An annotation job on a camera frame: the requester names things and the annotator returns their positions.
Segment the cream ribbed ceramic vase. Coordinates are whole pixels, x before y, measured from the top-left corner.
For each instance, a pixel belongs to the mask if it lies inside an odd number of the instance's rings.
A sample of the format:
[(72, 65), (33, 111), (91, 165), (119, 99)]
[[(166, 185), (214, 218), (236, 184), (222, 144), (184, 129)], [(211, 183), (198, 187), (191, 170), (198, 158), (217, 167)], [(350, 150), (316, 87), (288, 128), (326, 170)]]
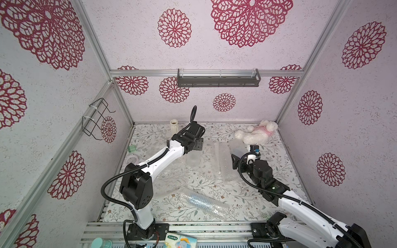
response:
[(172, 119), (170, 121), (170, 129), (171, 129), (171, 136), (177, 134), (179, 132), (179, 123), (178, 120)]

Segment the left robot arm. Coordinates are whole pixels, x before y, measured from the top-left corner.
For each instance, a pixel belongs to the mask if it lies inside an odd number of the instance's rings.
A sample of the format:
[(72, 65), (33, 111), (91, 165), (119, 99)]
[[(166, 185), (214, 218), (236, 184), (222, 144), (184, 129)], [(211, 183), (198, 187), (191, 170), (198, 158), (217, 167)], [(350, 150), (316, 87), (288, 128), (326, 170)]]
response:
[(146, 231), (155, 222), (151, 211), (153, 182), (172, 162), (193, 150), (202, 150), (205, 128), (191, 122), (167, 140), (166, 146), (144, 162), (128, 164), (122, 177), (120, 194), (132, 208), (136, 225)]

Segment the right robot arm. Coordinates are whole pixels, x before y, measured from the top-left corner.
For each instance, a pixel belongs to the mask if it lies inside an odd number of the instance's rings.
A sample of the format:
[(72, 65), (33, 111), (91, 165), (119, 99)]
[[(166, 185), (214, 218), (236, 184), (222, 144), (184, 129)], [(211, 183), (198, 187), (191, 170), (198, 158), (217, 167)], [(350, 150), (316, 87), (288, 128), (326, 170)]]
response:
[(357, 224), (347, 225), (309, 204), (287, 185), (273, 176), (268, 162), (262, 160), (258, 151), (241, 157), (231, 156), (232, 168), (250, 187), (258, 190), (268, 202), (289, 212), (303, 223), (300, 224), (286, 214), (276, 212), (266, 222), (251, 226), (253, 243), (269, 243), (281, 248), (287, 242), (298, 242), (307, 248), (369, 248), (366, 231)]

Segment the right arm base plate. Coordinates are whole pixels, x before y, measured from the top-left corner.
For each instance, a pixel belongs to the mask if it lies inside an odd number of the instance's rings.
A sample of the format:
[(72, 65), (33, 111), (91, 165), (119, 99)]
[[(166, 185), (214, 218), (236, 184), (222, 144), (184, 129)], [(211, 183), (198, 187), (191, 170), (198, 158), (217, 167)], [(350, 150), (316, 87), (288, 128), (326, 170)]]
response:
[(251, 231), (254, 239), (266, 240), (292, 240), (281, 234), (278, 226), (272, 222), (251, 223)]

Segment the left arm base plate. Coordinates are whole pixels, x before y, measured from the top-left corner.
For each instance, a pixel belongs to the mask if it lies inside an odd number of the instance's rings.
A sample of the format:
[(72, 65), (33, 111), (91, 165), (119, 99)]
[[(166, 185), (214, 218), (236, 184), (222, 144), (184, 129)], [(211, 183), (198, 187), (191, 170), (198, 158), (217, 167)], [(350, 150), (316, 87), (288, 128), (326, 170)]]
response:
[(169, 223), (153, 223), (148, 229), (142, 229), (137, 224), (130, 224), (127, 230), (128, 241), (153, 240), (164, 241), (169, 232)]

